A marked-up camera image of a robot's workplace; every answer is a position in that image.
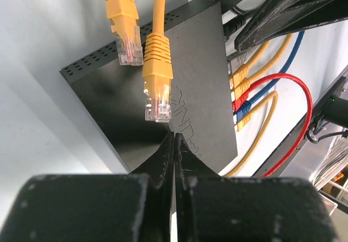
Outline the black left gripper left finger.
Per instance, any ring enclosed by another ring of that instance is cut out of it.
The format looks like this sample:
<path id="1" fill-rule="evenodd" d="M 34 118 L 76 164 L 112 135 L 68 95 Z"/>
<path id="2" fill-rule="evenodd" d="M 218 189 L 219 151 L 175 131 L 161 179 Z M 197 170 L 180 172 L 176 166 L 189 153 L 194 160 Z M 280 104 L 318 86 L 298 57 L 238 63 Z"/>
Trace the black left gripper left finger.
<path id="1" fill-rule="evenodd" d="M 1 241 L 169 241 L 174 136 L 127 175 L 36 175 Z"/>

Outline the black network switch box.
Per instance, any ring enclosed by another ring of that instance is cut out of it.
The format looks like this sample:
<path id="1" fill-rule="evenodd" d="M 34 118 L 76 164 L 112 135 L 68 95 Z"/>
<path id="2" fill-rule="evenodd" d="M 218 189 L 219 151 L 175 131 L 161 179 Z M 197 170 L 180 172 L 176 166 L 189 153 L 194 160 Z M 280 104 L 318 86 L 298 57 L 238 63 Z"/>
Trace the black network switch box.
<path id="1" fill-rule="evenodd" d="M 237 156 L 219 3 L 193 0 L 165 15 L 173 80 L 171 120 L 145 120 L 140 66 L 122 66 L 115 43 L 62 68 L 60 74 L 111 143 L 127 170 L 152 155 L 167 132 L 180 133 L 213 171 Z"/>

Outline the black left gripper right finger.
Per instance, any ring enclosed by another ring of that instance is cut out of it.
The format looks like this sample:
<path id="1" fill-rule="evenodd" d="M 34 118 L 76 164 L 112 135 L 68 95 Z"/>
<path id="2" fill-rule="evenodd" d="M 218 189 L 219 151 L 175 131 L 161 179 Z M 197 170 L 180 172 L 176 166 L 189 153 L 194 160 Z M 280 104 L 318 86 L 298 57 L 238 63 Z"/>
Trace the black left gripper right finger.
<path id="1" fill-rule="evenodd" d="M 179 241 L 339 241 L 315 188 L 300 178 L 223 178 L 175 136 Z"/>

